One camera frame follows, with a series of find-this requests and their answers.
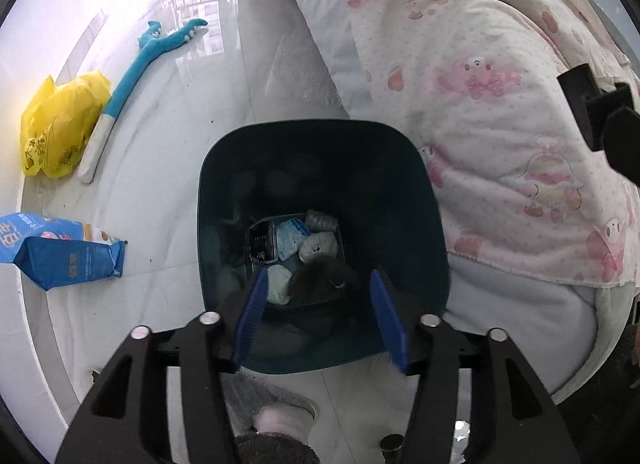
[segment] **marble floor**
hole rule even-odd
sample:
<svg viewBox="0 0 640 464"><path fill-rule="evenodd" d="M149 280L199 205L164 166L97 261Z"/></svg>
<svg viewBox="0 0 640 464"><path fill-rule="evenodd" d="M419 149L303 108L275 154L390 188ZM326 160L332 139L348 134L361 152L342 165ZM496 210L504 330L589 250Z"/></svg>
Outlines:
<svg viewBox="0 0 640 464"><path fill-rule="evenodd" d="M114 83L138 53L147 21L170 33L191 18L205 30L144 73L84 186L74 177L37 179L30 209L99 225L127 239L124 277L54 289L49 316L79 400L132 327L181 327L204 309L196 251L200 167L226 133L251 123L346 118L295 0L117 0L78 72ZM268 376L320 407L311 446L323 464L375 464L379 440L404 431L416 381L385 356L340 367ZM179 375L172 374L172 447L180 437Z"/></svg>

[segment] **blue snack bag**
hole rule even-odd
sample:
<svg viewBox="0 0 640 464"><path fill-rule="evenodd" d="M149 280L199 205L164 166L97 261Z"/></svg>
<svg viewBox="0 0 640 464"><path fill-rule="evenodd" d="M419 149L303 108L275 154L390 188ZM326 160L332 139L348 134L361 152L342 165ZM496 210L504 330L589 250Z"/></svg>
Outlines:
<svg viewBox="0 0 640 464"><path fill-rule="evenodd" d="M120 278L125 242L89 224L13 213L0 217L0 263L15 264L38 287Z"/></svg>

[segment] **blue plush toy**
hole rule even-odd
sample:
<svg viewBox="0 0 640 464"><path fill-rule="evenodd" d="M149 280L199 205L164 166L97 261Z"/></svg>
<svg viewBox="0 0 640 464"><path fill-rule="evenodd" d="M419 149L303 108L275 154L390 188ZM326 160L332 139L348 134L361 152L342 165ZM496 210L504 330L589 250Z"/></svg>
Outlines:
<svg viewBox="0 0 640 464"><path fill-rule="evenodd" d="M131 67L124 73L122 80L113 91L111 99L102 109L102 114L95 124L95 128L82 155L82 161L78 167L78 179L89 184L94 180L95 169L98 167L100 156L107 144L111 129L120 115L129 94L145 72L146 67L162 53L179 48L193 38L196 30L207 25L206 20L191 19L180 30L160 38L160 22L149 22L149 29L138 40L140 54L134 60Z"/></svg>

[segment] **dark green trash bin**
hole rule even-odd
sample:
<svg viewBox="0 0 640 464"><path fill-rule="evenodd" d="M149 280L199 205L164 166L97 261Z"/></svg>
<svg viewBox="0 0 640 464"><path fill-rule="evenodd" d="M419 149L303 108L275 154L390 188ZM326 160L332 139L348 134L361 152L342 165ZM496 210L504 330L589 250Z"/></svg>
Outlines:
<svg viewBox="0 0 640 464"><path fill-rule="evenodd" d="M345 300L268 304L247 368L282 374L331 367L384 350L369 303L372 269L442 314L449 268L440 214L411 142L380 123L278 121L226 135L207 155L198 196L198 259L207 309L256 269L249 228L309 209L338 219L357 275Z"/></svg>

